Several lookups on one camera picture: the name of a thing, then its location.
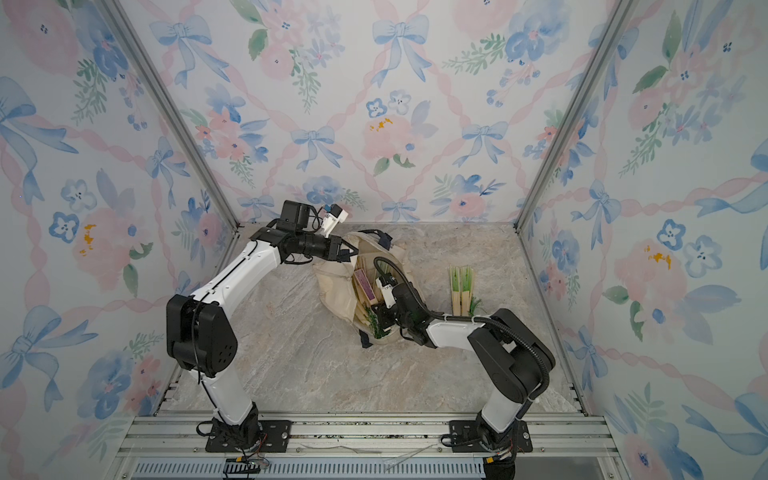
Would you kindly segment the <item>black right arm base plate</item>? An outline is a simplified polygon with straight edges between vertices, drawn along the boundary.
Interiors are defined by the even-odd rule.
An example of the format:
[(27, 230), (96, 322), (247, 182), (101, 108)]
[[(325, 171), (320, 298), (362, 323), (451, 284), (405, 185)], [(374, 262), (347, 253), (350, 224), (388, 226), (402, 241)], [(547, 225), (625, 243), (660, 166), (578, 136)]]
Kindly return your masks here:
[(440, 438), (440, 443), (453, 453), (502, 455), (533, 451), (528, 425), (522, 420), (514, 421), (504, 433), (492, 429), (482, 433), (479, 423), (474, 420), (452, 420), (448, 426), (449, 432)]

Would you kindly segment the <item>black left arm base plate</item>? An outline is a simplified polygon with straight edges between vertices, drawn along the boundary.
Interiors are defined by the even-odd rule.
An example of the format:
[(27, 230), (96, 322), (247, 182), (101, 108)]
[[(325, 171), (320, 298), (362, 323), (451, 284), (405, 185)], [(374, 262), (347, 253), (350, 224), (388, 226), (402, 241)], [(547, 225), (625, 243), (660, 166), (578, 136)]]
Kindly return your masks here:
[(285, 453), (291, 437), (290, 420), (258, 420), (243, 428), (229, 426), (213, 419), (208, 433), (198, 425), (198, 432), (206, 438), (207, 453)]

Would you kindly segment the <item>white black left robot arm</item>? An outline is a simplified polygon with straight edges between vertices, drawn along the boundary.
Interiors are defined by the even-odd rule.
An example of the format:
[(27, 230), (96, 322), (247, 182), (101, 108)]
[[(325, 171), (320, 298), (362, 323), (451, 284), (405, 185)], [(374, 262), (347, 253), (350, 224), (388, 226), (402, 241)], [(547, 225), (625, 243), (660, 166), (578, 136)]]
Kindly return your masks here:
[(337, 204), (317, 209), (286, 201), (278, 218), (257, 230), (226, 267), (190, 295), (166, 306), (167, 353), (193, 373), (224, 424), (243, 427), (258, 419), (233, 363), (239, 340), (230, 318), (260, 281), (281, 265), (314, 259), (349, 263), (358, 254), (335, 227), (348, 217)]

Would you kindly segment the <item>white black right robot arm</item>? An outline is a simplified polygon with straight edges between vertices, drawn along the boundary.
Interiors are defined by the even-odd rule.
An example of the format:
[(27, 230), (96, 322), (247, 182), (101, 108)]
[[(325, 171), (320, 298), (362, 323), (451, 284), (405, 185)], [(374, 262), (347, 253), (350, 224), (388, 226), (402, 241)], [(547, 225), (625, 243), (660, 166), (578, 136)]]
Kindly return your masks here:
[(546, 344), (509, 309), (490, 316), (456, 316), (429, 310), (410, 282), (385, 284), (381, 291), (386, 316), (404, 339), (475, 354), (493, 391), (470, 439), (488, 451), (511, 449), (523, 417), (550, 385), (556, 359)]

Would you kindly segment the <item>beige tote bag navy handles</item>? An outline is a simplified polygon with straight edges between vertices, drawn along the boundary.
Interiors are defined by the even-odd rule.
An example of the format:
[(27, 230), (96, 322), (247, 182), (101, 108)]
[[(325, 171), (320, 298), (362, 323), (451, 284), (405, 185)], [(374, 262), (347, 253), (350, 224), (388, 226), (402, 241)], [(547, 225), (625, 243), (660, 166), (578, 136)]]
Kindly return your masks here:
[(313, 264), (322, 304), (337, 318), (354, 327), (373, 344), (396, 340), (397, 327), (388, 315), (380, 288), (376, 284), (378, 271), (374, 259), (386, 259), (382, 270), (393, 274), (396, 267), (407, 276), (411, 265), (404, 248), (379, 229), (348, 233), (344, 239), (359, 250), (349, 263), (317, 260)]

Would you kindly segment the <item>green bamboo folding fan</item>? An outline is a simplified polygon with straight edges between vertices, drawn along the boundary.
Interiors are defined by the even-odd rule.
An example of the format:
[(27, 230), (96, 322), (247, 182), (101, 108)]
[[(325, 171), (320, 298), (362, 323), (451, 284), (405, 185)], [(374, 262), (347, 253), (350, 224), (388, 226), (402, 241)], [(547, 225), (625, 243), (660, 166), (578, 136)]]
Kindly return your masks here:
[(451, 287), (451, 305), (452, 314), (460, 316), (462, 314), (462, 268), (452, 266), (450, 268), (450, 287)]
[(475, 271), (470, 266), (460, 269), (460, 307), (463, 316), (474, 316), (481, 299), (474, 294)]

